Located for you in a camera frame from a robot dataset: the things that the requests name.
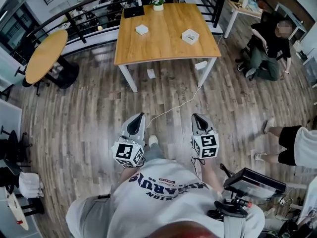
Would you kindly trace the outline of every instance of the floor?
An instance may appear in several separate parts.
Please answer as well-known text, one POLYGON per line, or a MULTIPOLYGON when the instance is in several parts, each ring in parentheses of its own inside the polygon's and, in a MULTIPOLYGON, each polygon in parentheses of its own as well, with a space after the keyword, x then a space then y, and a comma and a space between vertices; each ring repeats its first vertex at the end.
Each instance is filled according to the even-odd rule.
MULTIPOLYGON (((220 19, 223 30, 229 19, 230 10, 225 5, 220 19)), ((191 114, 201 113, 212 119, 219 133, 220 149, 214 165, 222 179, 220 163, 234 172, 248 167, 283 182, 309 183, 313 176, 295 177, 294 172, 313 170, 252 159, 254 153, 281 151, 277 138, 262 133, 269 117, 274 116, 280 126, 306 125, 317 114, 313 107, 316 93, 308 85, 294 50, 291 74, 278 82, 249 82, 235 69, 234 60, 251 37, 249 26, 257 21, 238 15, 228 39, 219 42, 222 57, 195 99, 154 120, 146 138, 156 134, 169 158, 194 170, 190 161, 195 155, 190 144, 191 114)), ((111 43, 69 56, 68 60, 79 63, 80 74, 67 90, 55 85, 43 87, 40 97, 33 87, 12 91, 10 101, 22 108, 22 129, 33 143, 32 171, 45 185, 46 214, 36 216, 45 238, 69 237, 65 214, 71 202, 106 193, 118 179, 122 168, 114 162, 110 148, 126 119, 144 112, 149 122, 190 100, 197 90, 197 61, 173 60, 131 66, 139 89, 134 94, 113 65, 114 52, 115 43, 111 43), (147 68, 154 69, 156 79, 148 79, 147 68)), ((303 192, 291 195, 296 199, 303 192)))

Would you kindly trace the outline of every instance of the man in black shirt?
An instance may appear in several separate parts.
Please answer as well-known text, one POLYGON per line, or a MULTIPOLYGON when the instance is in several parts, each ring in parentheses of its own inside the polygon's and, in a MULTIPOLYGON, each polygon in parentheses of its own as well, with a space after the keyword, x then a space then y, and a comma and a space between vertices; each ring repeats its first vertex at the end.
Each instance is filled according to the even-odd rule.
POLYGON ((251 50, 251 59, 238 65, 238 70, 246 69, 246 77, 255 75, 262 79, 277 81, 279 79, 279 67, 276 60, 277 53, 282 50, 287 58, 285 73, 289 74, 291 66, 291 53, 288 37, 292 32, 289 21, 282 20, 277 24, 263 22, 251 26, 252 33, 257 37, 256 44, 251 50), (260 64, 266 61, 266 69, 259 69, 260 64))

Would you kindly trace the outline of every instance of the potted plant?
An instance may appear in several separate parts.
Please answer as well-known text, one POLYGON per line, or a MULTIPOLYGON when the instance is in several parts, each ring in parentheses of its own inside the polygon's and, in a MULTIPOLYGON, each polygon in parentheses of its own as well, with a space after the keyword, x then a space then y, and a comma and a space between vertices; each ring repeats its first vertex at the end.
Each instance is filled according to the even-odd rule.
POLYGON ((150 4, 153 4, 153 9, 156 11, 164 10, 163 3, 165 0, 150 0, 150 4))

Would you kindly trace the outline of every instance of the sneaker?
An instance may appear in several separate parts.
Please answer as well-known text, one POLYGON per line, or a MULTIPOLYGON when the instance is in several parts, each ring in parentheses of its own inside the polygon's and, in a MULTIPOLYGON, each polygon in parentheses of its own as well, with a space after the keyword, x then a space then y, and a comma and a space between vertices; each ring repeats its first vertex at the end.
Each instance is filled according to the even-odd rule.
POLYGON ((149 146, 151 147, 151 145, 153 145, 154 143, 158 144, 158 138, 155 135, 150 136, 149 138, 149 146))
POLYGON ((275 119, 274 117, 270 118, 269 120, 267 120, 265 128, 264 128, 264 134, 268 134, 268 130, 274 126, 275 123, 275 119))
POLYGON ((246 77, 252 76, 254 73, 256 73, 256 71, 257 71, 257 69, 255 69, 255 68, 249 69, 249 70, 247 71, 247 73, 246 73, 246 77))
POLYGON ((237 70, 238 70, 238 72, 243 71, 245 68, 246 68, 246 65, 245 65, 245 62, 244 62, 244 61, 241 62, 241 63, 239 63, 239 64, 237 65, 237 70))
POLYGON ((266 155, 266 153, 256 153, 256 154, 254 155, 254 159, 255 159, 256 161, 264 161, 264 160, 262 159, 262 155, 266 155))

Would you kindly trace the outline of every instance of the green pants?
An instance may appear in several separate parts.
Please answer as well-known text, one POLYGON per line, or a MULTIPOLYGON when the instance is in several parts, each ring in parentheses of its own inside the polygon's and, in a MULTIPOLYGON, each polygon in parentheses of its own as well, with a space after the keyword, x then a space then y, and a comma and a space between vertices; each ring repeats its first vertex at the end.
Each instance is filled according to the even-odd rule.
POLYGON ((255 77, 270 81, 277 81, 279 79, 279 66, 277 60, 275 58, 269 58, 264 51, 257 47, 252 49, 251 59, 247 61, 246 67, 247 69, 257 69, 255 77), (262 62, 264 62, 263 68, 267 70, 260 68, 262 62))

